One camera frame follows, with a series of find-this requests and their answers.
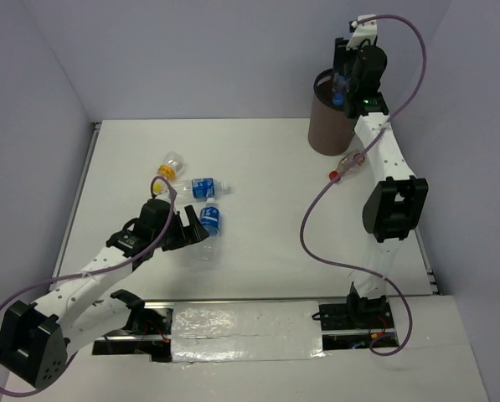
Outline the crushed bottle blue cap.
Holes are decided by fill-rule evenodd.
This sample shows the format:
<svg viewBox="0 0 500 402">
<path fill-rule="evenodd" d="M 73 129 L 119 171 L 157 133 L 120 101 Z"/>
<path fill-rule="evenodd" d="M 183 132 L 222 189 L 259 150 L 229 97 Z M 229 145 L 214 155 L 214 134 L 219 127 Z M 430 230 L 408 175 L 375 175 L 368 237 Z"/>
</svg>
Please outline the crushed bottle blue cap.
<svg viewBox="0 0 500 402">
<path fill-rule="evenodd" d="M 335 106 L 342 106 L 344 103 L 347 80 L 343 75 L 336 72 L 332 79 L 332 103 Z"/>
</svg>

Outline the blue label bottle white cap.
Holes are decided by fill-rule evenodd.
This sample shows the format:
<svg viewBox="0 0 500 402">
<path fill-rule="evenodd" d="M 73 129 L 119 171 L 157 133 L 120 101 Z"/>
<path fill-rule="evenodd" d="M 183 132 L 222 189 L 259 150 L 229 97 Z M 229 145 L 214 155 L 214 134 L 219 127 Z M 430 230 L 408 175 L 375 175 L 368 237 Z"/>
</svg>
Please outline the blue label bottle white cap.
<svg viewBox="0 0 500 402">
<path fill-rule="evenodd" d="M 198 261 L 214 261 L 219 257 L 221 241 L 221 213 L 215 198 L 208 198 L 200 210 L 199 223 L 208 237 L 193 247 L 191 256 Z"/>
</svg>

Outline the blue label bottle horizontal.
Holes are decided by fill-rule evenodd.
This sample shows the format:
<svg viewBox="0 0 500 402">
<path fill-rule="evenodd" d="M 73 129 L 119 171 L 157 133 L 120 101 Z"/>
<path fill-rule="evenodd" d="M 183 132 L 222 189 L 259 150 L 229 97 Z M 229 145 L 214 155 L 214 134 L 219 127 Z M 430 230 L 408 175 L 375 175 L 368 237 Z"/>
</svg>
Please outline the blue label bottle horizontal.
<svg viewBox="0 0 500 402">
<path fill-rule="evenodd" d="M 215 178 L 193 178 L 171 183 L 177 192 L 175 201 L 178 204 L 205 202 L 209 198 L 219 199 L 232 193 L 231 186 L 225 181 Z"/>
</svg>

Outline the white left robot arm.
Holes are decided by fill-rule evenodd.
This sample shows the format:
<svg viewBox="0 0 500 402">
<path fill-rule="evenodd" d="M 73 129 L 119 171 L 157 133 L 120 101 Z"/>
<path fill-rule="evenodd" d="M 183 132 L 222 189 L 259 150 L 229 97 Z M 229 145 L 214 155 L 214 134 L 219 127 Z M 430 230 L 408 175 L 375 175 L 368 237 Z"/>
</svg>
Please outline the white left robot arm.
<svg viewBox="0 0 500 402">
<path fill-rule="evenodd" d="M 146 322 L 144 300 L 115 286 L 156 250 L 178 250 L 208 238 L 193 206 L 184 212 L 186 224 L 170 202 L 148 199 L 77 277 L 30 303 L 15 301 L 3 315 L 0 364 L 44 389 L 87 344 L 114 330 L 139 332 Z"/>
</svg>

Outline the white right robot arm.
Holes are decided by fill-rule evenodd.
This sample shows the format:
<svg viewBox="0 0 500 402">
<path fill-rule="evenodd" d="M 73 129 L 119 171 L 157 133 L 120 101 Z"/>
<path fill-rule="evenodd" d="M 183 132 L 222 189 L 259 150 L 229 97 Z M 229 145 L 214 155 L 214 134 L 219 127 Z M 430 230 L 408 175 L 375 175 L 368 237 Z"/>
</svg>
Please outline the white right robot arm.
<svg viewBox="0 0 500 402">
<path fill-rule="evenodd" d="M 353 283 L 342 322 L 373 329 L 388 326 L 386 277 L 399 247 L 416 228 L 428 193 L 428 183 L 417 178 L 403 158 L 389 121 L 389 108 L 380 80 L 387 56 L 372 39 L 335 41 L 333 100 L 356 121 L 354 133 L 362 142 L 375 187 L 362 208 L 362 224 L 372 245 L 365 271 L 353 272 Z"/>
</svg>

